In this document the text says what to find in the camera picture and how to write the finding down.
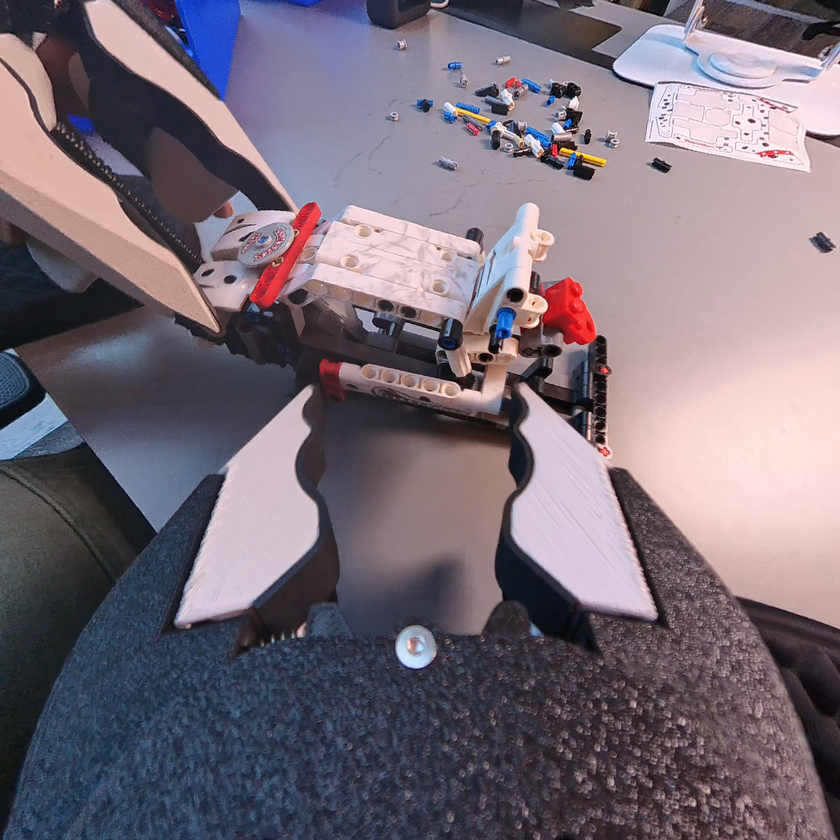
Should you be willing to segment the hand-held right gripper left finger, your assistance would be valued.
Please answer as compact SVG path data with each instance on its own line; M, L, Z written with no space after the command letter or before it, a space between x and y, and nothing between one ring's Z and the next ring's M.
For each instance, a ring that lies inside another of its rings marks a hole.
M308 385L227 462L176 627L250 613L261 628L296 628L334 592L323 420L322 391Z

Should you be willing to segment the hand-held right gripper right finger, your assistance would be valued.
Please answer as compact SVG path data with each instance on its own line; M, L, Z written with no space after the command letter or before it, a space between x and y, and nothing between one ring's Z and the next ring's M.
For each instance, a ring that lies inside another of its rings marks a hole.
M536 392L516 385L497 582L533 621L594 612L657 619L604 458Z

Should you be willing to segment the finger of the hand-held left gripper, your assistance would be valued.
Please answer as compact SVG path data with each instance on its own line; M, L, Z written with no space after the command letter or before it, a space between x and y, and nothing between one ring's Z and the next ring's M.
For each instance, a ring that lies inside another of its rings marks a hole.
M123 211L116 192L62 150L53 89L36 53L2 37L2 219L146 304L220 330L193 274Z
M258 209L296 210L215 87L141 3L77 2L77 46L97 130L148 180L144 146L160 128Z

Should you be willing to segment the brick-built truck model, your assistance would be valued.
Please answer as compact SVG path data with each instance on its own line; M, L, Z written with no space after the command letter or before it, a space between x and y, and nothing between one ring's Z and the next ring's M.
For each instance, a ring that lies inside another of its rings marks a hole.
M606 338L579 282L542 282L554 237L539 208L520 206L489 253L483 237L309 203L237 215L194 279L218 343L333 403L367 394L504 427L522 382L609 457Z

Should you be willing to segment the pile of small brick pieces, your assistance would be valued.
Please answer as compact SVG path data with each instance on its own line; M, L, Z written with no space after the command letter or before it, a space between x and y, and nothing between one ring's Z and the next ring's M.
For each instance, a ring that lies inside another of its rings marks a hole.
M544 96L540 107L550 123L528 121L516 107L527 93ZM582 125L582 88L572 80L550 80L546 87L528 77L510 77L474 90L476 101L443 101L447 124L461 124L474 137L486 138L493 151L512 159L532 158L574 178L590 181L606 159L587 150L593 131Z

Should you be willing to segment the blue storage bin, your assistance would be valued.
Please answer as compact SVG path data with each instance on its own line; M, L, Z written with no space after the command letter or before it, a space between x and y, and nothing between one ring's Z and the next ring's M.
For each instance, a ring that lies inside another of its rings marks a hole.
M241 17L239 1L176 1L194 58L225 100Z

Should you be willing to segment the person's torso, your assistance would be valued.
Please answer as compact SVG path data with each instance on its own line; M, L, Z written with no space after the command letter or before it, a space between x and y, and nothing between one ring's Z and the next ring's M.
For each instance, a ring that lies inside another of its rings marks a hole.
M155 530L86 444L1 464L1 819L82 628Z

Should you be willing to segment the sticker sheet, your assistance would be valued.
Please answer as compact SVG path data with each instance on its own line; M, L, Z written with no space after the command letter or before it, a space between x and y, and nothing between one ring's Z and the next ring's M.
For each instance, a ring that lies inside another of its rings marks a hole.
M811 170L796 108L749 92L659 82L646 141L796 172Z

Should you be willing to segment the white book stand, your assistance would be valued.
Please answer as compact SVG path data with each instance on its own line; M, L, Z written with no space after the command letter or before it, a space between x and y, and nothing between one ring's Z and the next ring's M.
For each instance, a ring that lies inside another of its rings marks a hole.
M838 137L838 45L824 56L802 56L706 30L704 14L704 3L694 2L686 24L652 27L614 60L614 72L646 88L684 82L763 93L794 107L810 135Z

